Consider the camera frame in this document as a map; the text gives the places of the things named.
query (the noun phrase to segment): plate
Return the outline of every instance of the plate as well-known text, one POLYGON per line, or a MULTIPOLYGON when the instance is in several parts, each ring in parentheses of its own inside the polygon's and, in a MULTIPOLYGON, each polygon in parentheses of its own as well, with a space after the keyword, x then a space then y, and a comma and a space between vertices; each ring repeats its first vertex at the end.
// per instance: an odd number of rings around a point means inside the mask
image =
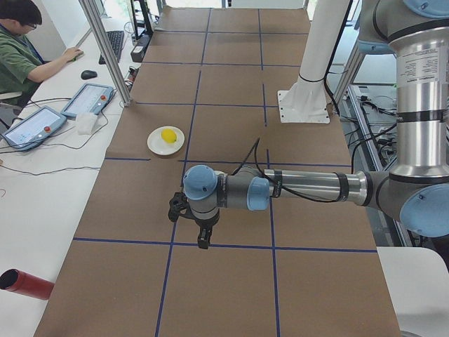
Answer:
POLYGON ((184 144, 184 134, 178 128, 174 126, 162 126, 151 132, 147 139, 148 148, 155 154, 160 156, 169 156, 177 152, 184 144), (167 143, 162 139, 162 130, 165 128, 170 128, 176 133, 176 141, 174 143, 167 143))

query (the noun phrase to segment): black hair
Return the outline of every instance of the black hair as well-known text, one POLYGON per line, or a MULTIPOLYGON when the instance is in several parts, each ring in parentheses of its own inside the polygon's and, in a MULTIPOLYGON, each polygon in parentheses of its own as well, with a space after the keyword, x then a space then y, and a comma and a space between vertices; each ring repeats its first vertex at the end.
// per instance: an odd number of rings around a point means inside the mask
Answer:
POLYGON ((0 0, 0 19, 17 20, 22 26, 42 25, 41 11, 31 0, 0 0))

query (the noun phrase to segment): person's arm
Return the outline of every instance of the person's arm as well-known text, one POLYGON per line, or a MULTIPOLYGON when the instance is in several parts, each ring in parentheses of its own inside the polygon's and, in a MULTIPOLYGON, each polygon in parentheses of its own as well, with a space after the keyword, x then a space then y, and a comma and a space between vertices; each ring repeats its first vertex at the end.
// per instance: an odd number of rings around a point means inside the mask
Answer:
POLYGON ((29 72, 27 78, 33 82, 41 83, 57 74, 67 62, 73 60, 81 53, 83 53, 83 51, 77 47, 68 48, 59 58, 46 63, 45 65, 35 67, 29 72))

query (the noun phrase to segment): keyboard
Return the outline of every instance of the keyboard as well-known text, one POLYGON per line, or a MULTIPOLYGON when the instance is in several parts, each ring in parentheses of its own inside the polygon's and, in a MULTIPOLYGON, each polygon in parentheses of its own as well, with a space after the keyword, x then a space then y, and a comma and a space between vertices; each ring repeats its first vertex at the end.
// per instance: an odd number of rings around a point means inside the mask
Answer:
MULTIPOLYGON (((120 62, 121 56, 121 48, 123 44, 123 38, 125 37, 125 33, 123 30, 112 30, 110 32, 106 32, 109 42, 111 43, 112 50, 114 51, 117 62, 120 62)), ((100 55, 100 59, 98 63, 103 65, 105 64, 105 59, 100 55)))

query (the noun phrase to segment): green shirt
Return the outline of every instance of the green shirt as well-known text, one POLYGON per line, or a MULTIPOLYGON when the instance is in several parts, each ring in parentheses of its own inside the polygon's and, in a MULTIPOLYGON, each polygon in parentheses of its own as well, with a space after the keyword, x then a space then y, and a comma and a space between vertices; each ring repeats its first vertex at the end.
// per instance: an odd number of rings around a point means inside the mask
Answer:
MULTIPOLYGON (((39 83, 30 81, 27 77, 41 64, 27 37, 15 37, 0 27, 0 93, 22 91, 22 96, 31 97, 39 83)), ((20 97, 11 98, 4 102, 17 105, 19 99, 20 97)))

